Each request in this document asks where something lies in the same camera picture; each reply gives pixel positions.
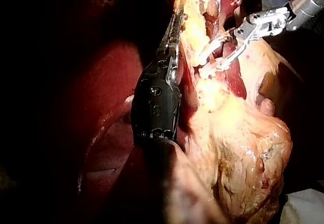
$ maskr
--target screw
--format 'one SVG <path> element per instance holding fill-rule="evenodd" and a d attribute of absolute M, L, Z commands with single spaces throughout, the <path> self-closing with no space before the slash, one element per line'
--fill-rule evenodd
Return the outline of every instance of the screw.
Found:
<path fill-rule="evenodd" d="M 279 21 L 279 27 L 280 27 L 280 28 L 284 28 L 285 25 L 286 25 L 286 21 L 285 21 L 285 20 L 281 20 L 281 21 Z"/>
<path fill-rule="evenodd" d="M 152 87 L 150 88 L 150 92 L 151 92 L 151 94 L 152 94 L 153 96 L 160 96 L 161 93 L 162 93 L 162 90 L 161 90 L 161 88 L 158 87 L 158 86 L 152 86 Z"/>

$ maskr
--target dark background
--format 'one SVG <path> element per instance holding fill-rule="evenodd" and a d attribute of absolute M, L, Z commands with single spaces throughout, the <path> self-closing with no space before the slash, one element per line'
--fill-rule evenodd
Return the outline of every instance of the dark background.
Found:
<path fill-rule="evenodd" d="M 70 11 L 79 0 L 18 0 L 12 8 L 13 28 L 8 28 L 9 53 L 4 69 L 8 106 L 4 107 L 6 126 L 0 154 L 0 212 L 4 223 L 32 220 L 34 223 L 58 221 L 62 206 L 68 210 L 64 192 L 57 188 L 58 179 L 51 153 L 54 128 L 48 114 L 54 98 L 76 74 L 87 68 L 96 47 L 119 37 L 139 46 L 144 60 L 151 57 L 160 42 L 168 22 L 169 10 L 162 0 L 124 0 L 118 8 L 103 17 L 98 39 L 82 41 L 69 35 Z M 118 21 L 110 17 L 119 17 Z M 283 66 L 281 82 L 294 84 L 294 93 L 284 115 L 294 143 L 289 165 L 285 170 L 285 193 L 307 188 L 320 189 L 316 180 L 322 173 L 322 49 L 323 37 L 311 30 L 287 33 L 267 39 L 301 74 L 305 83 Z"/>

